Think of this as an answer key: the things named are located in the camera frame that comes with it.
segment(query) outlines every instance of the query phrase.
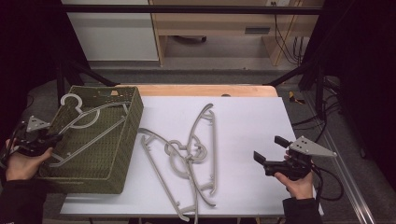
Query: controller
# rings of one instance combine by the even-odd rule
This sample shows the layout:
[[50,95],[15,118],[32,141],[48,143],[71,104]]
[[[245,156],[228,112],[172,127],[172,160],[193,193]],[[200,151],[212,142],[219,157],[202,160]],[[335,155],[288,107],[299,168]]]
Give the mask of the controller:
[[285,161],[268,161],[263,155],[254,151],[253,159],[263,166],[265,175],[274,175],[276,172],[280,172],[290,180],[298,180],[311,172],[312,156],[337,156],[336,153],[303,136],[295,142],[289,142],[280,136],[276,136],[275,143],[284,148],[289,147],[289,158]]

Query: black sleeve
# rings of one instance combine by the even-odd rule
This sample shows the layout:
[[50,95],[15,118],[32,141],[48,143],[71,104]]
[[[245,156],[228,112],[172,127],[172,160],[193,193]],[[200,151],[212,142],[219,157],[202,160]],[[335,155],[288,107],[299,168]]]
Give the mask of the black sleeve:
[[289,198],[283,201],[285,211],[285,224],[322,224],[315,199],[296,200]]
[[8,181],[0,195],[0,223],[42,223],[46,197],[41,181]]

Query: white table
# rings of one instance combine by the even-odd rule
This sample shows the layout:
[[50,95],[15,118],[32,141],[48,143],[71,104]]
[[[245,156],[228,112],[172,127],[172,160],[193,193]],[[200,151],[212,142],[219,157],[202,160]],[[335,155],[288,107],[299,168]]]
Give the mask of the white table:
[[[167,140],[186,143],[192,124],[209,103],[216,115],[218,141],[218,189],[208,198],[216,207],[199,200],[201,217],[267,217],[282,216],[282,200],[289,197],[285,187],[274,177],[265,176],[262,166],[253,160],[256,150],[268,161],[281,161],[285,148],[274,143],[275,135],[295,140],[289,117],[278,97],[175,97],[144,96],[140,127]],[[207,140],[205,123],[197,129]],[[124,191],[120,195],[69,194],[61,214],[87,217],[176,217],[177,213],[165,194],[148,156],[136,137]],[[163,146],[151,149],[155,161],[163,168],[165,179],[180,207],[192,204],[187,180],[169,169]],[[208,160],[194,166],[198,179],[210,174]]]

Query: white cabinet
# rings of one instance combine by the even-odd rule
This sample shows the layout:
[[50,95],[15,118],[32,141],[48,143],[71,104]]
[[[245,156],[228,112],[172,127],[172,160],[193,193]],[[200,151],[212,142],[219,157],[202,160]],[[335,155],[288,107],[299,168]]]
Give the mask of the white cabinet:
[[[147,5],[147,0],[63,0],[64,4]],[[68,13],[88,61],[158,61],[148,13]]]

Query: black curtain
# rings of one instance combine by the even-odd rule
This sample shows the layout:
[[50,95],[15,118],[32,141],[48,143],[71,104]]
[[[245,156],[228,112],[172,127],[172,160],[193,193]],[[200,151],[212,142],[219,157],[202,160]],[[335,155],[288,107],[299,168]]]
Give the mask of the black curtain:
[[[0,146],[19,121],[28,92],[55,79],[61,61],[89,67],[66,13],[39,10],[42,4],[61,3],[0,0]],[[66,78],[81,84],[76,71]]]
[[[312,36],[321,37],[337,18],[323,18]],[[325,76],[340,78],[343,107],[362,149],[396,189],[395,22],[396,1],[355,1],[337,24],[332,47],[322,52],[321,65]],[[321,38],[311,40],[314,49]]]

